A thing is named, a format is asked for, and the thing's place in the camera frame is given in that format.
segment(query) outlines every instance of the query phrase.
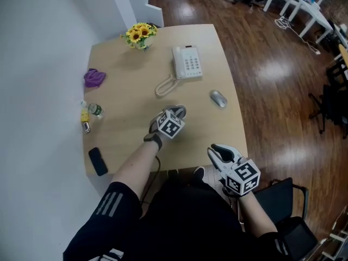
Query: silver mouse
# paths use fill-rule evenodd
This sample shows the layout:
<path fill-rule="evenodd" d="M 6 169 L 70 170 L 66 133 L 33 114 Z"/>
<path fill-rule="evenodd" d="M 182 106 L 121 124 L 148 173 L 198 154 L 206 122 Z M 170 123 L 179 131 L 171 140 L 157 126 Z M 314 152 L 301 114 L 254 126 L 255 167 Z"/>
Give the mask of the silver mouse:
<path fill-rule="evenodd" d="M 210 97 L 219 107 L 223 108 L 227 105 L 227 99 L 219 91 L 210 91 Z"/>

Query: water bottle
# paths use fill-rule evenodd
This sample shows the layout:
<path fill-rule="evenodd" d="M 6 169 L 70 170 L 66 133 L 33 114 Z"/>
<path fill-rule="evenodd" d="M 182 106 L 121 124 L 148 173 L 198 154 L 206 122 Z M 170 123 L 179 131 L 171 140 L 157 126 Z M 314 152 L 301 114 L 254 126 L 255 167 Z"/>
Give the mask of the water bottle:
<path fill-rule="evenodd" d="M 88 105 L 88 112 L 96 115 L 99 119 L 104 117 L 104 109 L 102 109 L 102 107 L 96 103 L 90 103 Z"/>

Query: telephone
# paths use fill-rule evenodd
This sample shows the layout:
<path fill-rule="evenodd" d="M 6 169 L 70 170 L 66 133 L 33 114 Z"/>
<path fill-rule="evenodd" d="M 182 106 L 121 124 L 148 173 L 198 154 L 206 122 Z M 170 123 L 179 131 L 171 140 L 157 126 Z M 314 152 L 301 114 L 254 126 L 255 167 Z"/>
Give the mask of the telephone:
<path fill-rule="evenodd" d="M 175 75 L 170 74 L 168 79 L 157 85 L 154 93 L 158 98 L 169 94 L 181 80 L 202 78 L 201 62 L 198 57 L 197 47 L 173 47 L 172 53 L 174 57 Z M 160 93 L 159 89 L 170 82 L 173 84 Z"/>

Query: hardwood floor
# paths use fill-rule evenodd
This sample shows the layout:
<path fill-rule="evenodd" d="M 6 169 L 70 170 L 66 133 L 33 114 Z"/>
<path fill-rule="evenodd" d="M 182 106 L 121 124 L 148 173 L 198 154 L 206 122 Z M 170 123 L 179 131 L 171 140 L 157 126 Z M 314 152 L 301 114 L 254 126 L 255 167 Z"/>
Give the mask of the hardwood floor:
<path fill-rule="evenodd" d="M 292 31 L 278 28 L 274 20 L 281 5 L 271 4 L 264 13 L 229 0 L 150 0 L 150 4 L 162 8 L 165 26 L 214 24 L 237 90 L 249 157 L 262 170 L 260 186 L 292 177 L 307 187 L 306 223 L 318 239 L 327 237 L 348 202 L 348 140 L 329 121 L 319 134 L 321 120 L 308 118 L 315 110 L 308 93 L 322 93 L 325 69 L 333 57 L 321 47 L 322 54 L 315 55 Z M 294 29 L 300 32 L 304 22 L 304 17 L 294 19 Z M 314 39 L 316 29 L 305 39 Z M 206 177 L 221 188 L 213 169 Z M 295 193 L 294 214 L 300 213 L 302 200 Z"/>

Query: bottle label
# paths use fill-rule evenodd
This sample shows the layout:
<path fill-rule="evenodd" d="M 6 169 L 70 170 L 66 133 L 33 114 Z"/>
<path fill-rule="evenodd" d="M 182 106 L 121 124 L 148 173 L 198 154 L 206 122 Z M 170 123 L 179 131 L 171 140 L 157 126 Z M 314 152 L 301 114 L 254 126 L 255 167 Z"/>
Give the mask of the bottle label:
<path fill-rule="evenodd" d="M 96 111 L 94 111 L 93 115 L 98 116 L 102 112 L 102 107 L 98 104 L 96 104 L 96 106 L 97 106 L 97 109 Z"/>

